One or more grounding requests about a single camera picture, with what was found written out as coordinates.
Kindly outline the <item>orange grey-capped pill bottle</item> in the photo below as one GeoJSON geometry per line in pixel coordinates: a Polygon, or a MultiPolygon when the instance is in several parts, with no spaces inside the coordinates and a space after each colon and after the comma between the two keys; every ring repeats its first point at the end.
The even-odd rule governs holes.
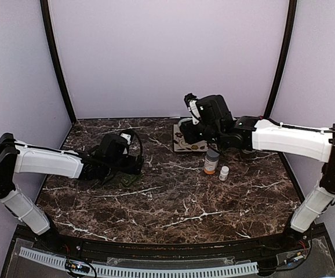
{"type": "Polygon", "coordinates": [[[215,173],[217,164],[219,162],[219,156],[220,154],[217,151],[213,149],[207,150],[203,167],[203,170],[206,174],[212,175],[215,173]]]}

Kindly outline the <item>green pill organizer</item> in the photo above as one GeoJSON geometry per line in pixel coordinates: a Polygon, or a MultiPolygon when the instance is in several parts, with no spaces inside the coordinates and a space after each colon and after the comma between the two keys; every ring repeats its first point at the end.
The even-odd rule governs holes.
{"type": "Polygon", "coordinates": [[[133,174],[125,174],[121,177],[120,183],[123,187],[129,188],[131,187],[138,179],[140,178],[139,175],[133,174]]]}

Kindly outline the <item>small white pill bottle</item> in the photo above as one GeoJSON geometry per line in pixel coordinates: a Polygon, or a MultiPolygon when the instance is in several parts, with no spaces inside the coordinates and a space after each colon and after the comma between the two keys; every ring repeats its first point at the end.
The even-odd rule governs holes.
{"type": "Polygon", "coordinates": [[[228,166],[223,166],[220,170],[220,174],[219,174],[219,180],[220,181],[226,181],[228,178],[228,174],[229,174],[229,167],[228,166]]]}

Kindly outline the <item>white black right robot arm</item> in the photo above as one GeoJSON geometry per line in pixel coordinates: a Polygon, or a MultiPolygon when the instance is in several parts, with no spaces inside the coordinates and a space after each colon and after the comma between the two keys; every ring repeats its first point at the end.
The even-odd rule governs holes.
{"type": "Polygon", "coordinates": [[[300,242],[300,233],[335,200],[335,124],[330,127],[302,127],[261,116],[234,118],[223,96],[204,98],[189,93],[184,102],[191,118],[179,122],[185,141],[206,141],[220,150],[274,151],[305,156],[323,163],[321,179],[293,213],[289,229],[278,237],[278,247],[290,251],[300,242]]]}

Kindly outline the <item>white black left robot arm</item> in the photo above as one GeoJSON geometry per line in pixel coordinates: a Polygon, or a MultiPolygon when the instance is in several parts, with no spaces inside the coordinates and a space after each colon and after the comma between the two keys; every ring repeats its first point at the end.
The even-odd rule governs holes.
{"type": "Polygon", "coordinates": [[[85,152],[39,147],[18,141],[13,134],[0,137],[0,202],[25,223],[52,253],[60,252],[64,240],[55,224],[13,182],[19,173],[58,175],[103,183],[118,172],[139,175],[144,163],[140,153],[133,156],[129,148],[139,136],[132,130],[107,134],[101,143],[85,152]]]}

